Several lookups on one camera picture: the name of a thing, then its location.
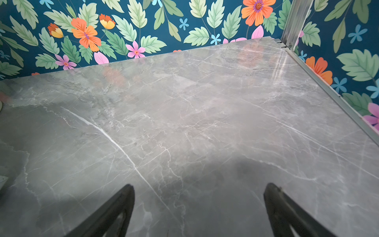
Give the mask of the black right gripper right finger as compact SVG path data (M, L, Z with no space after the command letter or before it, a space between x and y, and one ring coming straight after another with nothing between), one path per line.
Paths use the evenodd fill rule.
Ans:
M264 201L275 237L293 237L295 233L299 237L335 236L273 183L267 184Z

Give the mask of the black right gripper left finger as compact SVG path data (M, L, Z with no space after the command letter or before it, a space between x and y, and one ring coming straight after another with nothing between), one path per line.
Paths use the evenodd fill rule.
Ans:
M134 187L127 184L66 236L125 237L134 204Z

